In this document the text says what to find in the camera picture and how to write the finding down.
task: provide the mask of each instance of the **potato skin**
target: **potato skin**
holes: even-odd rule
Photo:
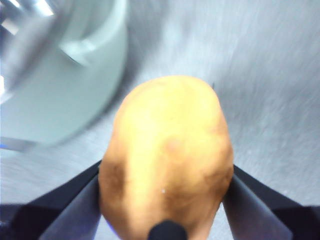
[[[123,240],[163,220],[208,237],[233,175],[233,149],[216,93],[190,76],[147,81],[123,100],[99,170],[100,209]]]

